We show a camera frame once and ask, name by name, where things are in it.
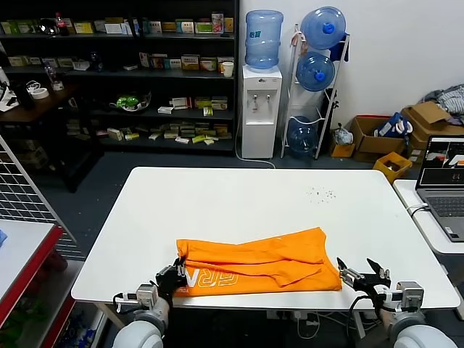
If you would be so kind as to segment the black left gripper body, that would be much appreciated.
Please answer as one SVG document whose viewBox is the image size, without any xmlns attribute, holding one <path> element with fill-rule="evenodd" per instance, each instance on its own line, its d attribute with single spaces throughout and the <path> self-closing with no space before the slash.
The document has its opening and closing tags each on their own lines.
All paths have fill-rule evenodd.
<svg viewBox="0 0 464 348">
<path fill-rule="evenodd" d="M 159 295 L 171 297 L 179 288 L 186 286 L 186 276 L 178 266 L 166 266 L 155 276 Z"/>
</svg>

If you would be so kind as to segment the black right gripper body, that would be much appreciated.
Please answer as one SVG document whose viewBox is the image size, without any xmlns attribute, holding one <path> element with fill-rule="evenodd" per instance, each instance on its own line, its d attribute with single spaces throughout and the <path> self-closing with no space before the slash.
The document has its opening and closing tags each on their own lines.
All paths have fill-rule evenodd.
<svg viewBox="0 0 464 348">
<path fill-rule="evenodd" d="M 377 295 L 376 286 L 386 286 L 389 289 L 391 280 L 388 278 L 364 277 L 353 281 L 353 289 L 355 291 L 365 292 L 369 297 L 375 297 Z"/>
</svg>

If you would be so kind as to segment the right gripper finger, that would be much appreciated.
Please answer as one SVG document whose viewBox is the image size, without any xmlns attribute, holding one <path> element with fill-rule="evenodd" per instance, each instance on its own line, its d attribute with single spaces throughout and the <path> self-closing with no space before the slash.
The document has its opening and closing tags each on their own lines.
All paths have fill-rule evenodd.
<svg viewBox="0 0 464 348">
<path fill-rule="evenodd" d="M 373 282 L 375 284 L 389 285 L 389 270 L 382 268 L 377 262 L 373 261 L 370 258 L 367 258 L 367 262 L 374 272 Z"/>
<path fill-rule="evenodd" d="M 364 279 L 364 275 L 348 268 L 345 262 L 339 257 L 336 258 L 336 261 L 339 269 L 339 276 L 346 285 L 354 288 L 356 283 Z"/>
</svg>

